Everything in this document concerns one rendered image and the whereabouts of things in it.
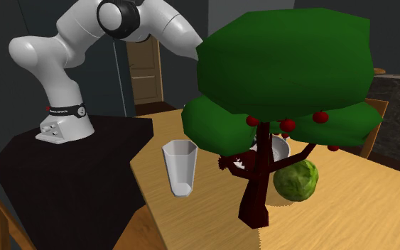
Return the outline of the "grey glass cup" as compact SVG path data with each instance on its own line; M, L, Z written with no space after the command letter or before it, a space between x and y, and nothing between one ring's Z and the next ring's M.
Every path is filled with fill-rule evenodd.
M171 192L188 197L193 191L198 147L190 140L172 140L161 149Z

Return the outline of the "green apple tree figure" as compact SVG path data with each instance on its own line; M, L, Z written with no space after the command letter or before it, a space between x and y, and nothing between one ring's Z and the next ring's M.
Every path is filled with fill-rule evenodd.
M247 180L238 217L269 223L269 178L318 145L358 146L382 122L365 102L374 77L370 22L324 8L245 13L196 49L200 96L182 112L185 135ZM291 155L271 162L271 134Z

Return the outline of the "green cabbage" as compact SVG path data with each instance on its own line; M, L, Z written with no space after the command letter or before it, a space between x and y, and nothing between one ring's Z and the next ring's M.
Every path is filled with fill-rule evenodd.
M292 202L307 200L315 192L318 180L318 169L307 159L282 168L273 176L277 193Z

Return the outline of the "black robot stand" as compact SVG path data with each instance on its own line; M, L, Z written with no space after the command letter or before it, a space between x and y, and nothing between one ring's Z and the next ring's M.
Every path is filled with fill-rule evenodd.
M131 159L151 119L91 116L94 133L62 144L35 129L0 152L0 184L37 250L112 250L145 201Z

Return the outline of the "wooden table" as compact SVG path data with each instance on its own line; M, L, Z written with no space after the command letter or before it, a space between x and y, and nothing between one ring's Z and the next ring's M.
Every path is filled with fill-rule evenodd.
M289 202L268 189L269 225L238 217L247 181L198 151L193 190L171 192L162 148L184 138L178 110L152 115L153 138L131 161L167 250L400 250L400 172L344 151L317 146L314 194Z

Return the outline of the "white bowl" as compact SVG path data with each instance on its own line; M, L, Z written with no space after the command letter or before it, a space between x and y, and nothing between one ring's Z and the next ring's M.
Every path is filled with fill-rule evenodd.
M271 134L271 154L269 161L276 162L291 155L290 146L285 138Z

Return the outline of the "wooden door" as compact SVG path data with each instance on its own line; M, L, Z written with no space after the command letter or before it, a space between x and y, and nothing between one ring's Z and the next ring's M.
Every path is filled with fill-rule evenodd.
M153 36L126 44L134 104L163 101L159 42Z

